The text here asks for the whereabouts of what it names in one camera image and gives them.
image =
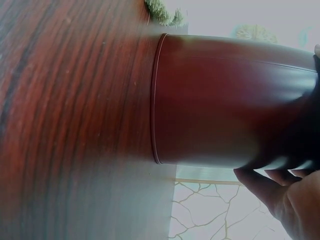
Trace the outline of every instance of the marble floor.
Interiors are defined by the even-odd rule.
[[[200,182],[175,183],[169,240],[291,240],[245,186]]]

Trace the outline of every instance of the hand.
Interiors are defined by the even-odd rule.
[[[320,58],[320,45],[314,48]],[[320,239],[320,171],[235,169],[238,180],[278,219],[293,240]]]

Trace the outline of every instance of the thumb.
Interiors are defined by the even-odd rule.
[[[320,44],[315,45],[314,53],[315,55],[317,55],[318,58],[320,58]]]

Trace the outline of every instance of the wooden table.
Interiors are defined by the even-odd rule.
[[[143,0],[0,0],[0,239],[164,240]]]

